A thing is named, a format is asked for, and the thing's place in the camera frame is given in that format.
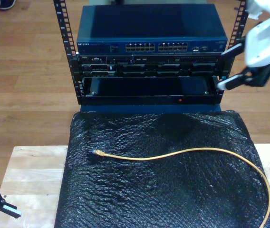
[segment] black bubble wrap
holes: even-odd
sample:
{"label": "black bubble wrap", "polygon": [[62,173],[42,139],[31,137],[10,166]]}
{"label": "black bubble wrap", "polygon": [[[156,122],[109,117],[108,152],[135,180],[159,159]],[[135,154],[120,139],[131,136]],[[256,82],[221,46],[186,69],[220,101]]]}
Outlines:
{"label": "black bubble wrap", "polygon": [[[257,228],[268,198],[262,177],[238,158],[190,152],[234,151],[262,169],[241,117],[211,114],[77,113],[71,128],[56,228]],[[266,223],[270,228],[270,218]]]}

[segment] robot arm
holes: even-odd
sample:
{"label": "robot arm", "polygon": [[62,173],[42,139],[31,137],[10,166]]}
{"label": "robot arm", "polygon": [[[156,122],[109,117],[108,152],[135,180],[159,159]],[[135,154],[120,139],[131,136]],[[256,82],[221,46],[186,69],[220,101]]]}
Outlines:
{"label": "robot arm", "polygon": [[[249,0],[247,11],[259,15],[270,13],[269,0]],[[263,87],[270,78],[270,19],[251,29],[239,43],[222,53],[221,59],[235,57],[245,51],[246,68],[237,75],[218,84],[220,90],[234,89],[240,85]]]}

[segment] wooden floor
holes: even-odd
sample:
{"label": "wooden floor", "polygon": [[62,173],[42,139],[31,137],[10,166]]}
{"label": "wooden floor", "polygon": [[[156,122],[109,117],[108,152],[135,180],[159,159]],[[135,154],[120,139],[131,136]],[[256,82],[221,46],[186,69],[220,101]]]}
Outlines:
{"label": "wooden floor", "polygon": [[[216,3],[230,35],[238,1],[209,2]],[[81,7],[87,3],[67,3],[74,37]],[[246,31],[256,23],[250,21]],[[242,57],[237,57],[232,74],[243,66]],[[265,88],[241,87],[225,93],[222,109],[241,114],[255,143],[270,143],[270,82]],[[17,0],[11,10],[0,11],[0,185],[14,146],[67,145],[77,111],[52,0]]]}

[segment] shoe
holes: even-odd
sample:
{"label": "shoe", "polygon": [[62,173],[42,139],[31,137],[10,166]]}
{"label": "shoe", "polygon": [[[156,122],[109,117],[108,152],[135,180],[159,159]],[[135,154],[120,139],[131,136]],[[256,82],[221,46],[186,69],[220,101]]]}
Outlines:
{"label": "shoe", "polygon": [[0,0],[0,10],[9,10],[16,3],[16,0]]}

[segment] light wood board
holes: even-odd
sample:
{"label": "light wood board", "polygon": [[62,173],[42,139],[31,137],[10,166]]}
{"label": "light wood board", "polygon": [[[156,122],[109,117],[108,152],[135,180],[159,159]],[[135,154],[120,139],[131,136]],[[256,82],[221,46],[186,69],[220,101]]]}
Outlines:
{"label": "light wood board", "polygon": [[[270,144],[255,145],[270,183]],[[0,212],[1,228],[54,227],[67,146],[18,146],[9,161],[0,192],[23,215]]]}

